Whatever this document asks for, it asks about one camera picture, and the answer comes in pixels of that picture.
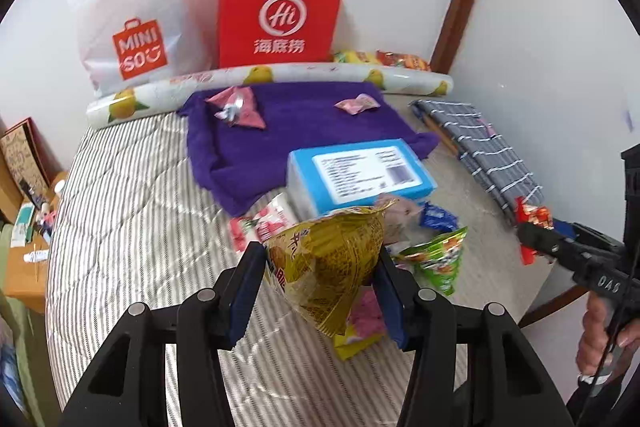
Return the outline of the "right hand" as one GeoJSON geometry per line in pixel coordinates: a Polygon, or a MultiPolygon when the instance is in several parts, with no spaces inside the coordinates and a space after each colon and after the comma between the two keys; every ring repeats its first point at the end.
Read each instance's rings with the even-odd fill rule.
{"type": "MultiPolygon", "coordinates": [[[[600,358],[603,355],[608,334],[605,332],[606,314],[605,301],[597,294],[590,291],[587,308],[582,317],[582,337],[578,343],[576,364],[579,373],[592,376],[596,373],[600,358]]],[[[630,322],[617,337],[618,345],[623,353],[614,365],[612,377],[624,376],[631,365],[634,352],[639,347],[640,323],[639,320],[630,322]]]]}

